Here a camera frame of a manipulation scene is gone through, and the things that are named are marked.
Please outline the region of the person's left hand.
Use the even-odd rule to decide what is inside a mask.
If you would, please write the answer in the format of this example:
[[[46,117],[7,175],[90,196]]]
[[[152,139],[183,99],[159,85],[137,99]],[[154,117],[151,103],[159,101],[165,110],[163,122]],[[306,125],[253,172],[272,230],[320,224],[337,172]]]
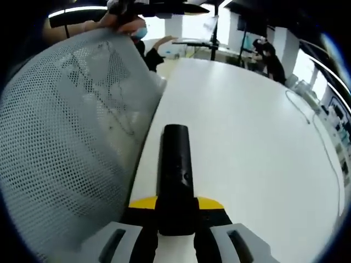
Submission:
[[[143,19],[136,16],[129,22],[121,22],[121,19],[109,12],[97,22],[97,28],[111,28],[119,33],[130,33],[133,34],[140,28],[146,27],[146,23]]]

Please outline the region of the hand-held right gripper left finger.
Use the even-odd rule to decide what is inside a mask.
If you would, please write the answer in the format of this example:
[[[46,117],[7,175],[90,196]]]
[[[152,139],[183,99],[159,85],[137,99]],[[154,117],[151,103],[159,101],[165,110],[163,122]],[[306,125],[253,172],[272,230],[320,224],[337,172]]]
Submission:
[[[153,262],[158,246],[157,197],[133,201],[120,222],[87,239],[88,262]]]

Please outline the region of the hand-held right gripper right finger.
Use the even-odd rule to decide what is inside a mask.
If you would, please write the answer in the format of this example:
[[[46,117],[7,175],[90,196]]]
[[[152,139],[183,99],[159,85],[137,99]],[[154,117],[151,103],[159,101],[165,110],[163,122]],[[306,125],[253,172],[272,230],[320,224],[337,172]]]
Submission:
[[[219,202],[198,197],[194,237],[198,262],[277,262],[267,242],[241,223],[233,224]]]

